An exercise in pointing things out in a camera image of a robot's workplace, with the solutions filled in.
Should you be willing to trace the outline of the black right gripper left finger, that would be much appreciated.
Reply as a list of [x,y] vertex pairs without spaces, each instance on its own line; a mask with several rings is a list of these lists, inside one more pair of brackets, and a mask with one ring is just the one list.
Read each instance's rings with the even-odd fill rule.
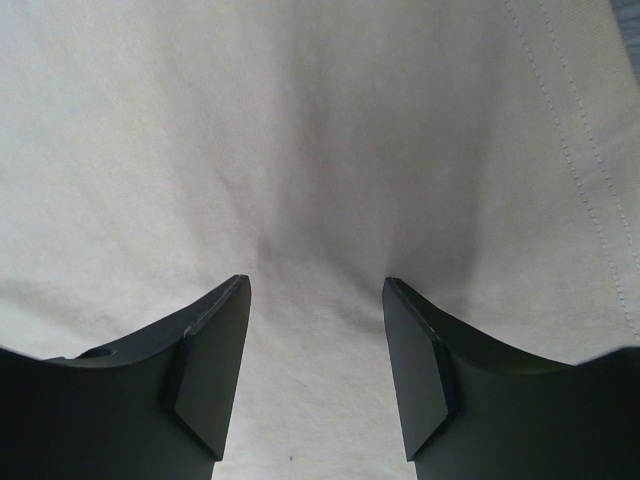
[[78,357],[1,352],[5,479],[208,479],[224,454],[251,305],[235,275]]

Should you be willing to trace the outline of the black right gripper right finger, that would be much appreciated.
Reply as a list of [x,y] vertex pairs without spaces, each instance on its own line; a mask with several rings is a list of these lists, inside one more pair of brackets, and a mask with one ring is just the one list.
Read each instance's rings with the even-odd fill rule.
[[421,479],[635,479],[639,351],[577,365],[499,341],[404,281],[383,287],[407,459]]

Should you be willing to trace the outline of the beige t-shirt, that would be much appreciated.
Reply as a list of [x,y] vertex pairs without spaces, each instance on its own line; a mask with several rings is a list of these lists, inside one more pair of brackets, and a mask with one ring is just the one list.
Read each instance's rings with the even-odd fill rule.
[[411,479],[400,278],[534,354],[639,342],[639,84],[607,1],[5,1],[1,342],[74,357],[234,274],[218,479]]

